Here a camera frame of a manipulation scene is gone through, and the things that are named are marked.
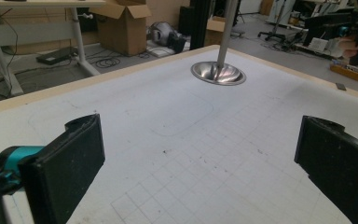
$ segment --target black vertical beam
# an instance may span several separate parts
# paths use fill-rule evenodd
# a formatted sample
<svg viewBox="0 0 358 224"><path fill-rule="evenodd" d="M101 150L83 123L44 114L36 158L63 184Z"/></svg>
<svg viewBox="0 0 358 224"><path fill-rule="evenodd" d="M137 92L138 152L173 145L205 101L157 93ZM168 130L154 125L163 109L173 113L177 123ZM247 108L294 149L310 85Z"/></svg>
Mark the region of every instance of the black vertical beam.
<svg viewBox="0 0 358 224"><path fill-rule="evenodd" d="M195 16L190 50L204 47L206 24L208 22L211 0L196 0L194 5Z"/></svg>

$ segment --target cardboard box flap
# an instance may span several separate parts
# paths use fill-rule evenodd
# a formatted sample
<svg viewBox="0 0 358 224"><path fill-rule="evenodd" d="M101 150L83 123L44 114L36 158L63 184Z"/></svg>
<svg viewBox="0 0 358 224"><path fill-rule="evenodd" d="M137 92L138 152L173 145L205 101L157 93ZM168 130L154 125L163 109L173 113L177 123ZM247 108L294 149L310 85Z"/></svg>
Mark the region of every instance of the cardboard box flap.
<svg viewBox="0 0 358 224"><path fill-rule="evenodd" d="M107 3L103 7L91 7L89 12L113 19L119 19L121 14L123 14L124 9L126 9L124 6Z"/></svg>
<svg viewBox="0 0 358 224"><path fill-rule="evenodd" d="M211 20L208 20L206 25L207 30L224 32L225 30L225 19L219 17L213 17Z"/></svg>
<svg viewBox="0 0 358 224"><path fill-rule="evenodd" d="M147 5L130 6L128 9L134 19L145 18L152 15Z"/></svg>

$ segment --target floor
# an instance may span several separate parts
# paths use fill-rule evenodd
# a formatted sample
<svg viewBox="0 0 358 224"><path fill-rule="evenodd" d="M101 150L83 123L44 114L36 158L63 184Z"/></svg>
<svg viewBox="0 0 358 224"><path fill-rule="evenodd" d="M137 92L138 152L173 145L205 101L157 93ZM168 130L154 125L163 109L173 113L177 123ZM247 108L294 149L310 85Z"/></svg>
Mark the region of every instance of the floor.
<svg viewBox="0 0 358 224"><path fill-rule="evenodd" d="M273 25L265 23L267 17L258 14L243 16L245 23L239 20L237 28L245 31L244 36L232 36L229 47L257 58L277 63L288 68L315 76L330 82L341 83L349 89L358 91L358 81L344 77L329 70L330 59L321 57L304 50L283 50L278 39L265 41L265 36L257 37L259 32L269 32ZM299 30L279 27L277 33L285 34L289 39L293 38ZM103 49L99 44L85 47L86 57L100 73L118 70L138 63L146 63L158 59L153 54L143 53L133 57L126 57ZM6 55L11 61L10 68L16 74L25 93L40 91L53 86L86 78L74 62L65 61L52 66L37 63L35 55ZM0 100L6 99L8 88L0 78Z"/></svg>

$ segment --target white table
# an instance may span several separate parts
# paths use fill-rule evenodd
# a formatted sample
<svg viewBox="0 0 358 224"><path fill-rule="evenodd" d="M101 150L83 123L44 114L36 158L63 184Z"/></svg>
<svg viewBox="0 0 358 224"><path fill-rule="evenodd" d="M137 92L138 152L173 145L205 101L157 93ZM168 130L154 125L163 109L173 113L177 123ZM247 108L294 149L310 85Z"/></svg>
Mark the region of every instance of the white table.
<svg viewBox="0 0 358 224"><path fill-rule="evenodd" d="M350 223L294 162L303 115L358 138L358 92L230 50L239 86L199 80L197 49L0 102L0 151L100 113L106 162L69 223ZM13 223L32 223L23 193Z"/></svg>
<svg viewBox="0 0 358 224"><path fill-rule="evenodd" d="M23 94L23 91L16 77L10 72L8 62L4 58L1 46L14 46L75 38L77 42L77 61L79 65L89 72L90 75L99 75L99 72L86 61L76 8L98 7L103 4L104 0L27 0L26 2L0 0L0 8L24 7L32 10L32 8L36 7L69 7L71 8L73 18L71 21L66 22L0 25L0 72L5 78L5 82L10 89L11 95L21 95Z"/></svg>

